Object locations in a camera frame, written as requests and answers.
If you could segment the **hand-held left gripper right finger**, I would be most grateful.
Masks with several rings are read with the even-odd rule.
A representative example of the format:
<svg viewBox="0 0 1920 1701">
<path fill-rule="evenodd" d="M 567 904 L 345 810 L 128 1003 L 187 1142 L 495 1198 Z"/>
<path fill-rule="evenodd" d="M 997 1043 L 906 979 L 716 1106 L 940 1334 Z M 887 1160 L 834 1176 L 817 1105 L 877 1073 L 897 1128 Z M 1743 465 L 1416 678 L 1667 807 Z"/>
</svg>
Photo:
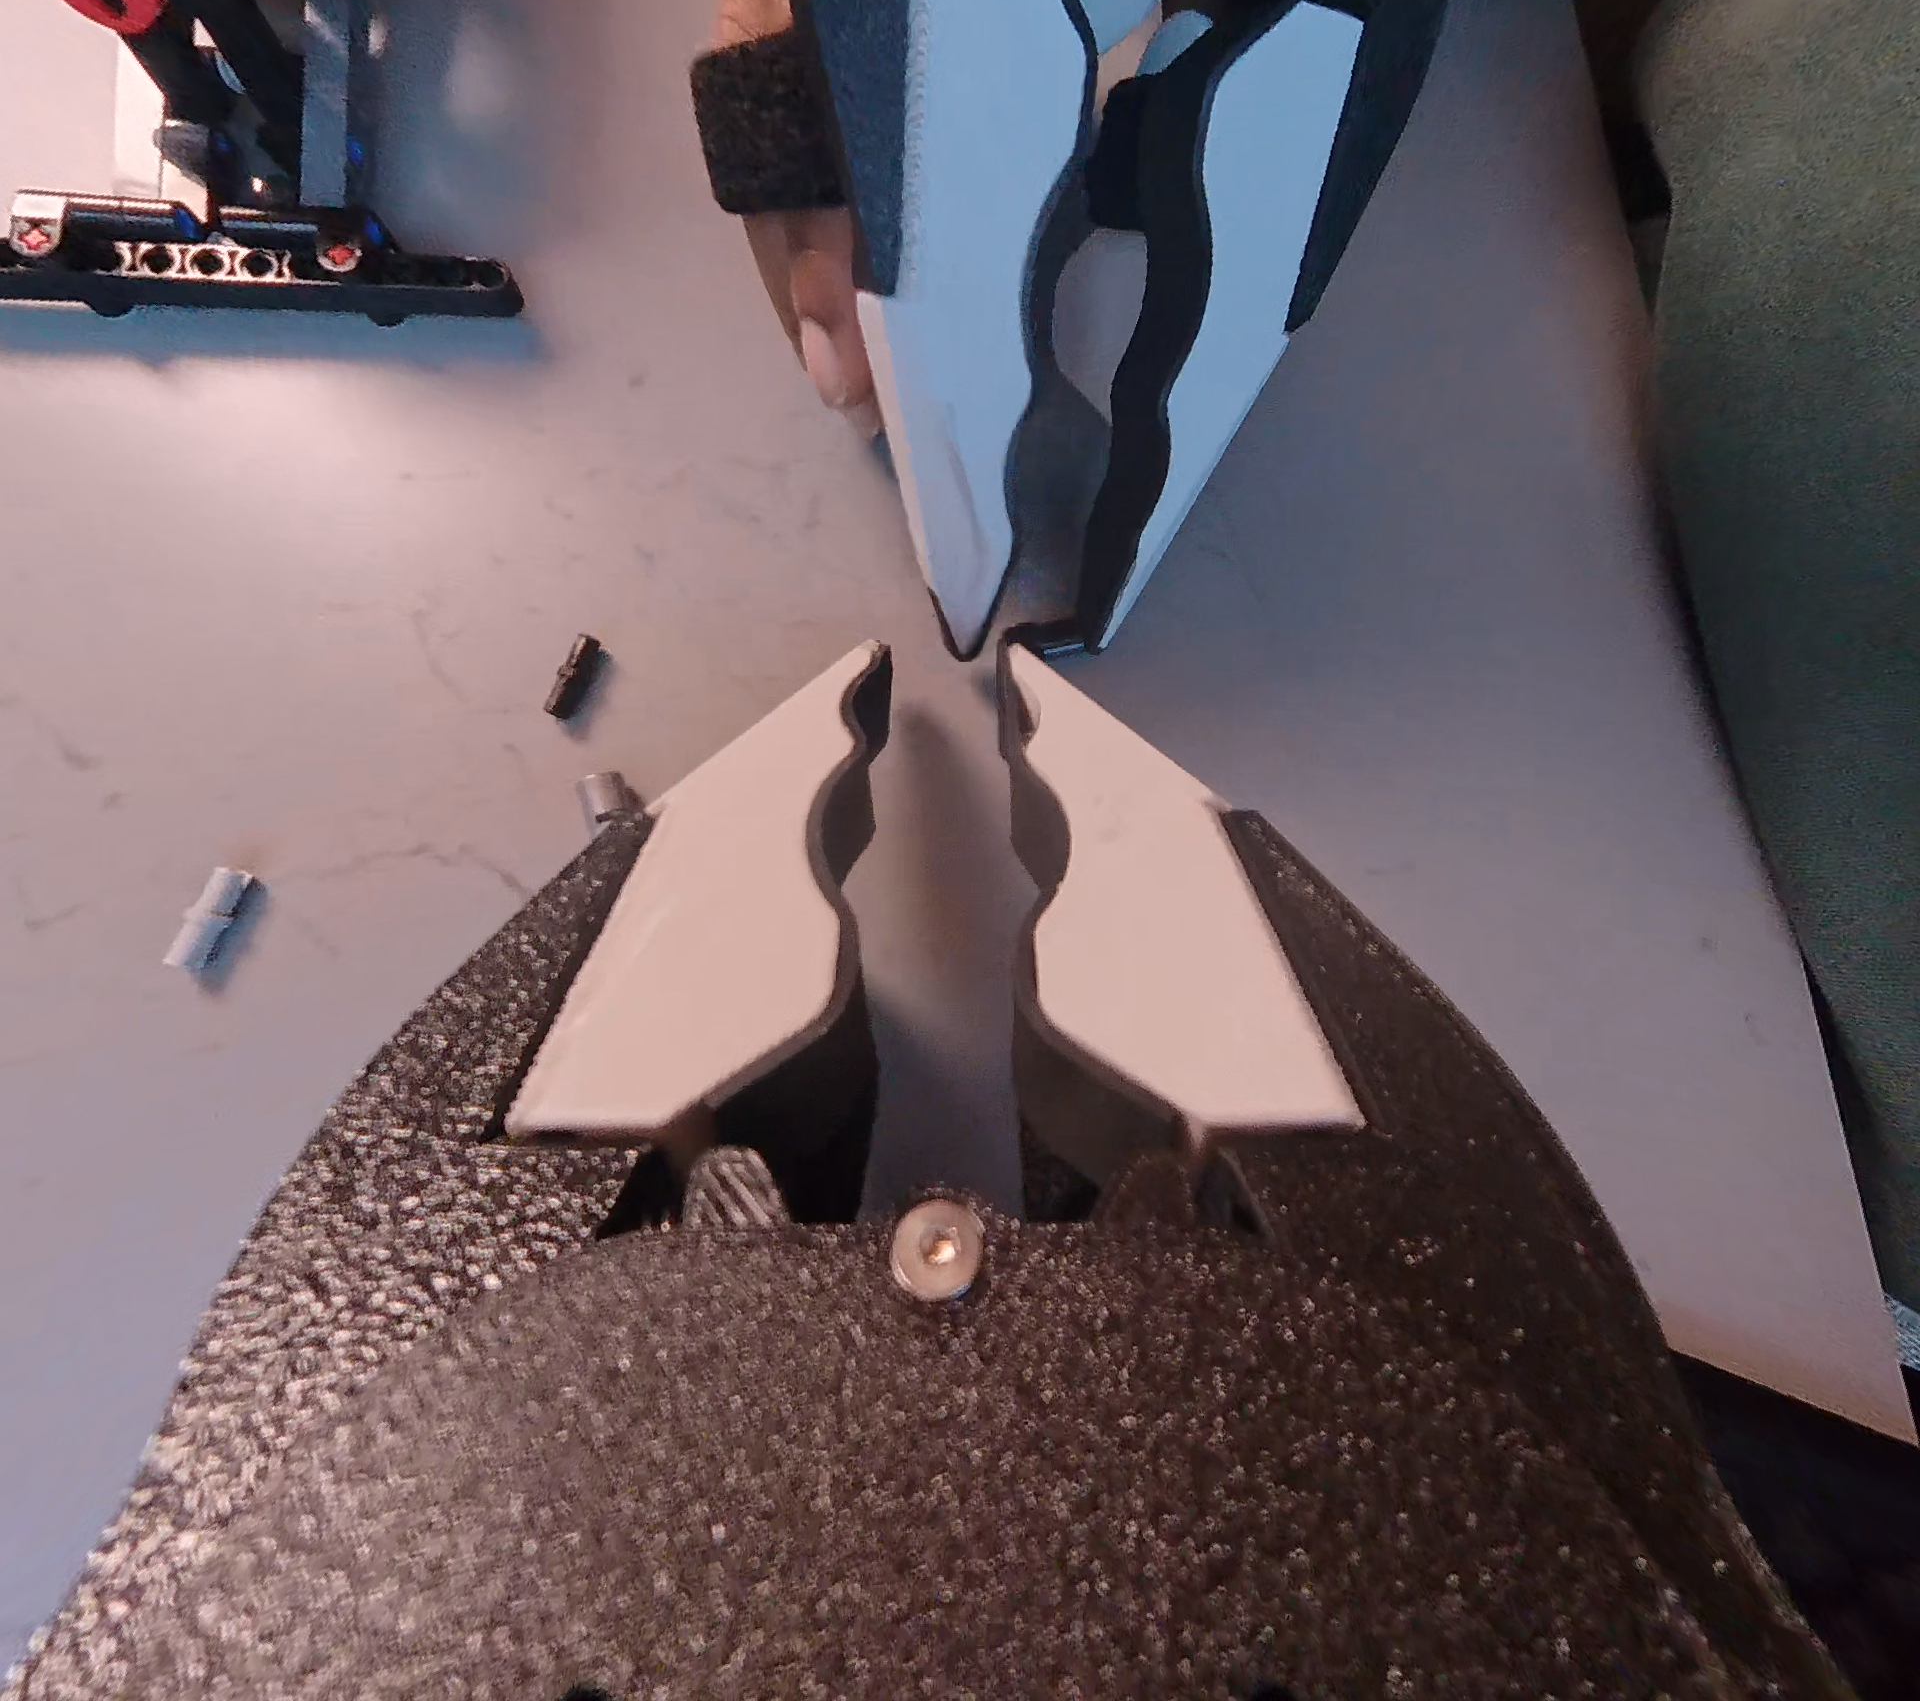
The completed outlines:
<svg viewBox="0 0 1920 1701">
<path fill-rule="evenodd" d="M 994 689 L 1035 884 L 1013 971 L 1027 1216 L 1086 1217 L 1151 1154 L 1204 1225 L 1278 1229 L 1246 1148 L 1360 1129 L 1363 1112 L 1224 802 L 1024 645 L 1003 641 Z"/>
</svg>

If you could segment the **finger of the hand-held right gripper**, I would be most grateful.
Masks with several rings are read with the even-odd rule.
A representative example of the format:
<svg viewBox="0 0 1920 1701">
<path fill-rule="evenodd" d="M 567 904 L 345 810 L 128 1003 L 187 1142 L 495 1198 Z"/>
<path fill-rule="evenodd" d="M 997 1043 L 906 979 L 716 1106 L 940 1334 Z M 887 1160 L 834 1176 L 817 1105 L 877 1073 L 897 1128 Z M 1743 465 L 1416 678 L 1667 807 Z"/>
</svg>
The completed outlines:
<svg viewBox="0 0 1920 1701">
<path fill-rule="evenodd" d="M 1086 652 L 1127 620 L 1285 348 L 1359 41 L 1318 5 L 1262 29 L 1179 10 L 1109 91 L 1086 204 L 1144 237 L 1147 275 L 1084 531 Z"/>
<path fill-rule="evenodd" d="M 1078 152 L 1091 37 L 1076 0 L 906 0 L 898 273 L 858 326 L 906 531 L 954 658 L 1013 563 L 1006 470 L 1033 391 L 1035 234 Z"/>
</svg>

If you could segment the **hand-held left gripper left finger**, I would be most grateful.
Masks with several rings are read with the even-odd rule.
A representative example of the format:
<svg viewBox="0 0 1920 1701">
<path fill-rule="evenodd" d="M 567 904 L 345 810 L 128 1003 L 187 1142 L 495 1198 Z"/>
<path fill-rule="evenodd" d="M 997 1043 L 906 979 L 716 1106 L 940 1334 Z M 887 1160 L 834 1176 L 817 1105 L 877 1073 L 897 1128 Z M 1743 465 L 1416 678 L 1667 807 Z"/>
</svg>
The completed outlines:
<svg viewBox="0 0 1920 1701">
<path fill-rule="evenodd" d="M 503 1114 L 514 1139 L 744 1145 L 802 1222 L 858 1212 L 877 1045 L 844 880 L 874 833 L 892 655 L 860 641 L 646 810 Z"/>
</svg>

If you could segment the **white brick toy truck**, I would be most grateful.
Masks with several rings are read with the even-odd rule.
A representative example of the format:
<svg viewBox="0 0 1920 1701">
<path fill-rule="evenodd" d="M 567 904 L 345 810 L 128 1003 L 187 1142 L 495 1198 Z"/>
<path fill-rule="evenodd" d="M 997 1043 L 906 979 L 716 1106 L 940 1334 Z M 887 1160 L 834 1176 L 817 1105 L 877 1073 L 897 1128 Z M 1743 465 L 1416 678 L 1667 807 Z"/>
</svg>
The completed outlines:
<svg viewBox="0 0 1920 1701">
<path fill-rule="evenodd" d="M 373 209 L 371 0 L 61 0 L 115 37 L 115 190 L 5 204 L 5 304 L 513 319 L 491 257 L 408 251 Z"/>
</svg>

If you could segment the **person's right hand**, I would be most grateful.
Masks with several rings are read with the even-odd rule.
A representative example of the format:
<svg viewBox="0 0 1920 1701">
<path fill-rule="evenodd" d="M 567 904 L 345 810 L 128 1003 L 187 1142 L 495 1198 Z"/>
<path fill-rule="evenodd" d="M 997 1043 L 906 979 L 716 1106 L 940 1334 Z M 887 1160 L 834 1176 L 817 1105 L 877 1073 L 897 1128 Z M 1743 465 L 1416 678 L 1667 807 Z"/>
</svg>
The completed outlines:
<svg viewBox="0 0 1920 1701">
<path fill-rule="evenodd" d="M 716 0 L 711 47 L 784 32 L 787 0 Z M 860 439 L 882 430 L 874 376 L 858 328 L 851 280 L 851 215 L 844 206 L 793 209 L 744 219 L 763 287 L 820 401 Z"/>
</svg>

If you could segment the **pile of small brick pieces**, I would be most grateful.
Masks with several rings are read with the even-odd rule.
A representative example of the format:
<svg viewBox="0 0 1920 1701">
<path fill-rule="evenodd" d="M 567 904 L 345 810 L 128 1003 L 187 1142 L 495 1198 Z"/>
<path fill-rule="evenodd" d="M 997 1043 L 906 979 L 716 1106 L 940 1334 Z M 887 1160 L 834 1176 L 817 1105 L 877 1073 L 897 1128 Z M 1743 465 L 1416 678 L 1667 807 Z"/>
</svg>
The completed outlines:
<svg viewBox="0 0 1920 1701">
<path fill-rule="evenodd" d="M 202 891 L 183 910 L 179 930 L 164 949 L 164 966 L 183 973 L 203 973 L 246 910 L 256 880 L 239 866 L 214 866 Z"/>
</svg>

